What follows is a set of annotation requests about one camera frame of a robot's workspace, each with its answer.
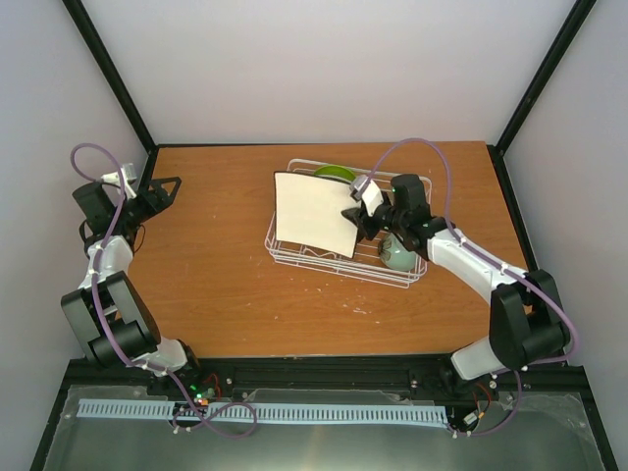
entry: white ruler-like strip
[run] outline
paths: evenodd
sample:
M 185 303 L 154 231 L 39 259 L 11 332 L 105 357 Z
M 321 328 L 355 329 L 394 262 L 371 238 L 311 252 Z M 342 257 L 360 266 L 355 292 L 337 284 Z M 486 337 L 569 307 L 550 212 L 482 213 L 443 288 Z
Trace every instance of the white ruler-like strip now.
M 225 402 L 209 405 L 207 415 Z M 328 405 L 250 403 L 261 424 L 379 424 L 414 425 L 444 428 L 445 408 L 434 405 Z M 178 403 L 155 400 L 81 399 L 77 417 L 109 419 L 171 420 Z M 190 411 L 181 419 L 198 420 Z M 214 418 L 217 422 L 251 423 L 250 412 L 244 407 L 230 407 Z

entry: black frame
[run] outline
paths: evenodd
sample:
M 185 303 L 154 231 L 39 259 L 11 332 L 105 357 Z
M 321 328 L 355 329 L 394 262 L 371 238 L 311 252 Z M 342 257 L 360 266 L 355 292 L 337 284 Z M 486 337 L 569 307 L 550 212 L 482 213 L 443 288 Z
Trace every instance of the black frame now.
M 200 146 L 202 144 L 155 143 L 82 2 L 80 0 L 63 0 L 63 3 L 74 20 L 85 44 L 91 51 L 94 60 L 100 67 L 103 76 L 120 102 L 123 111 L 137 134 L 137 138 L 146 150 L 148 158 L 140 181 L 140 185 L 146 186 L 152 178 L 160 148 L 186 145 Z M 497 144 L 487 145 L 495 168 L 497 181 L 499 182 L 529 270 L 537 270 L 538 265 L 505 166 L 504 156 L 550 80 L 562 56 L 567 51 L 595 4 L 596 0 L 576 0 L 574 2 L 562 28 L 532 78 Z M 444 395 L 441 391 L 427 387 L 423 388 L 422 386 L 425 385 L 419 385 L 418 388 L 412 386 L 413 380 L 425 378 L 428 373 L 438 370 L 444 358 L 445 355 L 426 354 L 330 358 L 305 357 L 298 359 L 201 359 L 201 363 L 204 370 L 216 371 L 219 374 L 223 379 L 223 390 L 234 397 L 258 388 L 361 389 L 398 393 L 413 399 L 428 399 L 438 405 L 446 406 L 448 410 L 455 407 L 473 407 L 473 400 L 469 395 L 453 398 Z M 232 380 L 230 385 L 224 382 L 226 378 Z M 537 366 L 529 372 L 522 373 L 522 380 L 527 386 L 526 390 L 578 393 L 585 405 L 605 468 L 607 470 L 618 469 L 595 399 L 589 387 L 589 381 L 582 367 L 569 367 L 564 364 Z M 498 381 L 497 391 L 513 391 L 516 389 L 514 377 L 511 374 L 503 375 Z M 154 393 L 165 393 L 170 397 L 179 398 L 178 392 L 172 386 L 169 386 L 168 383 L 161 384 L 161 386 L 160 384 L 155 384 L 147 372 L 123 368 L 99 370 L 88 364 L 84 359 L 71 360 L 63 383 L 59 388 L 57 399 L 53 405 L 48 424 L 30 468 L 31 470 L 43 469 L 68 389 L 77 385 L 144 385 L 153 390 Z

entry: brown wooden tabletop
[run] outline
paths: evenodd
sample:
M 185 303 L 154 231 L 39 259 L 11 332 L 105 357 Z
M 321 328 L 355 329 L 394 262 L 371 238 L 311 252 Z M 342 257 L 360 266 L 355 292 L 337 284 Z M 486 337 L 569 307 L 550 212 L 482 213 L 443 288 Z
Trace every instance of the brown wooden tabletop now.
M 444 352 L 485 336 L 489 306 L 440 267 L 393 288 L 279 265 L 264 247 L 275 171 L 294 158 L 367 169 L 389 146 L 161 149 L 153 178 L 183 184 L 173 206 L 146 223 L 130 274 L 162 335 L 203 357 Z M 452 171 L 453 222 L 524 267 L 486 144 L 440 146 Z M 445 171 L 429 147 L 401 147 L 381 170 L 429 177 L 432 213 L 443 214 Z

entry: gray floor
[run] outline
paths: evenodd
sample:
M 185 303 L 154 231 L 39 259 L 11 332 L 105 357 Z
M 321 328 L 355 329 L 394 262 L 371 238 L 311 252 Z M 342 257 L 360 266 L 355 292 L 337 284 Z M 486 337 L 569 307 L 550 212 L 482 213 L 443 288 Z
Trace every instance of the gray floor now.
M 206 430 L 173 435 L 165 421 L 76 419 L 72 411 L 81 396 L 102 397 L 87 390 L 72 395 L 46 470 L 603 469 L 573 396 L 528 397 L 511 424 L 486 438 L 453 440 L 445 430 L 408 426 L 261 425 L 241 441 Z M 503 413 L 492 406 L 485 426 Z M 223 425 L 233 432 L 246 427 Z

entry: dish rack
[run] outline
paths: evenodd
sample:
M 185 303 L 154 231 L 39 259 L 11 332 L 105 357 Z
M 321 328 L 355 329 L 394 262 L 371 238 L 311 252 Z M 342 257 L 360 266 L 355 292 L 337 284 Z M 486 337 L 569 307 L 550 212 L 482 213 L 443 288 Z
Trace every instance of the dish rack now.
M 288 163 L 289 172 L 300 174 L 313 174 L 318 168 L 329 165 L 325 162 L 313 160 L 292 159 Z M 366 175 L 368 170 L 347 167 L 356 176 Z M 391 193 L 391 178 L 399 174 L 388 172 L 376 172 L 373 181 L 388 193 Z M 432 181 L 425 177 L 420 177 L 425 186 L 425 193 L 428 203 L 432 196 Z M 380 260 L 378 254 L 378 244 L 381 238 L 375 237 L 373 240 L 361 240 L 355 247 L 353 258 L 347 258 L 334 252 L 321 250 L 298 243 L 278 241 L 275 237 L 275 218 L 273 213 L 271 224 L 266 233 L 264 245 L 277 263 L 291 265 L 293 267 L 307 268 L 319 272 L 333 273 L 344 277 L 355 278 L 365 282 L 379 283 L 398 288 L 409 288 L 410 284 L 417 282 L 428 270 L 425 260 L 417 256 L 414 268 L 409 272 L 399 272 L 388 268 Z

